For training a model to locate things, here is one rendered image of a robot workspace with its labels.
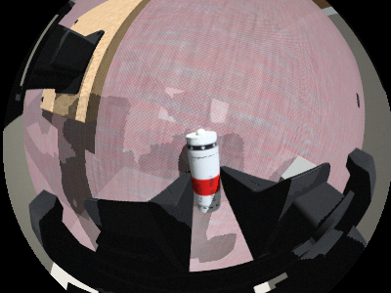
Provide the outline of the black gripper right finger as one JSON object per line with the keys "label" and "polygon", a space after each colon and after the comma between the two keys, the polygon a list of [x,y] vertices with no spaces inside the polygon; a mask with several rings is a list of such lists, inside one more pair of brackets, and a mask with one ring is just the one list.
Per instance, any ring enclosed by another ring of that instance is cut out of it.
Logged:
{"label": "black gripper right finger", "polygon": [[220,166],[220,182],[254,260],[269,255],[294,198],[327,182],[329,167],[321,163],[278,183]]}

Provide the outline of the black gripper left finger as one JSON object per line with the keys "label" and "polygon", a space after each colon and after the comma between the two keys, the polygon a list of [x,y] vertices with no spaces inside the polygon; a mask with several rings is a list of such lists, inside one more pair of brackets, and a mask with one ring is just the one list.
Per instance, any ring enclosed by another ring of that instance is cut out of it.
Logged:
{"label": "black gripper left finger", "polygon": [[194,213],[191,171],[185,171],[149,201],[89,197],[83,204],[99,230],[155,240],[177,271],[191,271]]}

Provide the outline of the white battery with red band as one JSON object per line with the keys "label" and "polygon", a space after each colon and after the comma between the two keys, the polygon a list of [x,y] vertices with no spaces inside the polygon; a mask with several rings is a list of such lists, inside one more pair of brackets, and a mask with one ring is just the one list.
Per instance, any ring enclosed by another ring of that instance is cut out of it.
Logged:
{"label": "white battery with red band", "polygon": [[196,208],[199,212],[215,212],[222,198],[216,132],[198,130],[185,136]]}

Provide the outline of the white battery holder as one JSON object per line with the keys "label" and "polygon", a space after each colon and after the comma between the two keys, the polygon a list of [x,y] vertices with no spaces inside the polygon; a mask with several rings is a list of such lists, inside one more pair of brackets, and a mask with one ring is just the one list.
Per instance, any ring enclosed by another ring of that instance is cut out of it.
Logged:
{"label": "white battery holder", "polygon": [[300,155],[296,159],[294,159],[292,165],[289,165],[288,169],[285,170],[285,173],[282,173],[282,180],[288,179],[289,177],[293,177],[293,175],[297,175],[300,173],[304,173],[304,171],[308,171],[316,167],[314,163],[306,161],[306,159],[301,158]]}

